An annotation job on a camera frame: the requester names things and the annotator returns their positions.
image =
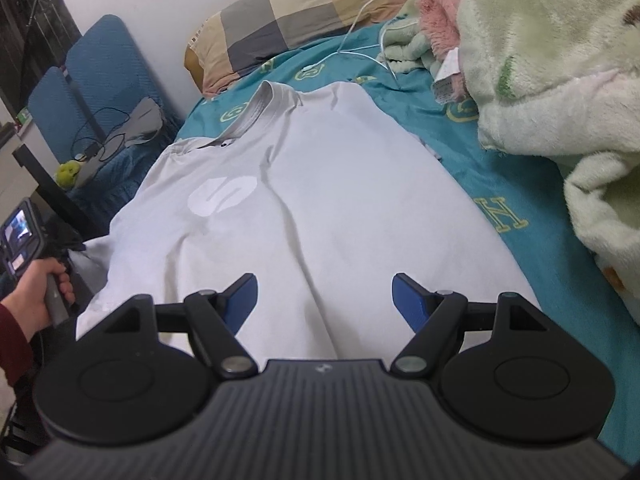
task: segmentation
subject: device grip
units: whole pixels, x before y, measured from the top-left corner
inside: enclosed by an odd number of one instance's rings
[[[69,319],[68,304],[60,294],[58,280],[53,274],[47,275],[47,291],[44,295],[44,304],[47,307],[53,326],[58,326]]]

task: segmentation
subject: white t-shirt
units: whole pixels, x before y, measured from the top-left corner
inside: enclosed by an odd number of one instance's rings
[[[88,254],[108,282],[78,334],[134,294],[173,303],[245,272],[258,302],[237,334],[268,358],[383,358],[414,333],[391,282],[405,272],[470,301],[534,294],[482,212],[420,140],[357,84],[264,82],[215,142],[169,146]]]

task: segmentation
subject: chair backrest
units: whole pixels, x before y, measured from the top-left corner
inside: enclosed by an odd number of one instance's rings
[[[69,50],[66,69],[92,113],[103,107],[130,113],[146,96],[164,108],[133,38],[122,20],[112,14],[101,17]],[[95,118],[108,134],[126,116],[103,110]]]
[[[60,163],[81,153],[93,138],[81,108],[59,68],[53,67],[33,89],[28,101],[33,120]]]

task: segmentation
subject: metal screw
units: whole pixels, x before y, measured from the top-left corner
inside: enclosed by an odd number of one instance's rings
[[[415,374],[427,367],[427,361],[417,355],[405,355],[396,361],[396,368],[405,374]]]
[[[222,369],[229,374],[242,374],[251,369],[253,363],[248,357],[234,355],[222,361]]]

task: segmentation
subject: small screen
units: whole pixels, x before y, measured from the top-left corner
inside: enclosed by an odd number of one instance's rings
[[[24,211],[20,209],[20,211],[18,211],[11,220],[8,227],[4,230],[4,239],[9,245],[11,252],[15,254],[30,236],[31,231],[29,231],[27,217],[25,216]]]

